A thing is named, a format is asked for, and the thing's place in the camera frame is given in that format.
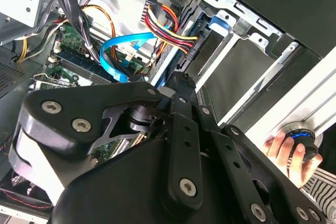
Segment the screw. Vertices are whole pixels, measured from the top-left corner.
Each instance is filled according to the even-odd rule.
[[[182,97],[180,97],[180,101],[183,102],[183,103],[187,103],[187,101]]]
[[[239,135],[239,132],[235,128],[231,127],[231,131],[233,132],[233,134],[237,136]]]
[[[147,89],[147,91],[149,94],[156,95],[156,92],[152,89]]]
[[[72,122],[72,127],[78,132],[88,132],[91,129],[89,121],[78,118]]]
[[[58,102],[46,101],[42,103],[42,109],[49,114],[57,114],[61,112],[62,106]]]
[[[207,115],[210,115],[210,111],[207,109],[207,108],[202,108],[202,111],[207,114]]]
[[[181,179],[180,189],[189,197],[194,197],[196,195],[196,186],[191,180],[187,178]]]
[[[261,222],[265,222],[266,221],[266,214],[265,214],[265,212],[263,211],[263,209],[259,205],[255,204],[255,203],[251,204],[251,211],[252,211],[252,214],[259,221],[261,221]]]
[[[299,216],[304,220],[309,220],[308,215],[301,207],[296,207],[296,211],[298,212]]]
[[[313,217],[315,218],[315,220],[317,220],[317,221],[321,220],[320,216],[318,216],[318,214],[313,209],[308,208],[308,210],[311,213],[311,215],[313,215]]]

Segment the striped sleeve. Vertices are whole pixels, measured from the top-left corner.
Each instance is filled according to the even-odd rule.
[[[304,193],[309,194],[317,207],[325,216],[336,223],[336,176],[317,168],[309,181],[302,187]]]

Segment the finger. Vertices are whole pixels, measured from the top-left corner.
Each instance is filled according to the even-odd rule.
[[[313,157],[311,160],[307,161],[303,165],[303,184],[307,183],[310,177],[314,174],[317,167],[321,164],[323,161],[323,158],[320,154],[317,154],[315,157]]]
[[[261,148],[261,151],[262,151],[266,156],[268,155],[269,149],[271,149],[272,143],[273,143],[273,140],[271,140],[271,141],[267,141],[267,142],[263,145],[263,147]]]
[[[287,163],[288,163],[289,155],[293,148],[293,145],[294,145],[294,140],[291,137],[288,137],[282,144],[278,157],[277,157],[277,166],[285,175],[288,175]]]
[[[292,162],[289,166],[289,179],[298,188],[302,186],[302,162],[305,152],[303,144],[298,144],[293,153]]]
[[[274,163],[279,154],[280,147],[285,138],[284,132],[279,132],[279,134],[274,138],[272,146],[268,152],[268,158]]]

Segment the cable tie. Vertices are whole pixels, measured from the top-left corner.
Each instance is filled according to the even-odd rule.
[[[88,50],[91,50],[91,49],[93,48],[93,45],[88,46],[88,44],[86,44],[86,43],[84,43],[84,45],[86,46],[86,48],[87,48]]]

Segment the motherboard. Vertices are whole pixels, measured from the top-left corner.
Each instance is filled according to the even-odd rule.
[[[118,60],[122,63],[126,54],[117,50]],[[129,62],[128,68],[137,71],[144,63],[136,58]],[[45,89],[83,87],[117,83],[100,65],[89,56],[85,42],[71,27],[64,25],[56,35],[43,70],[32,78],[34,83],[29,92]],[[115,140],[95,148],[91,153],[91,165],[97,166],[115,157],[131,146],[139,143],[144,135],[134,138]]]

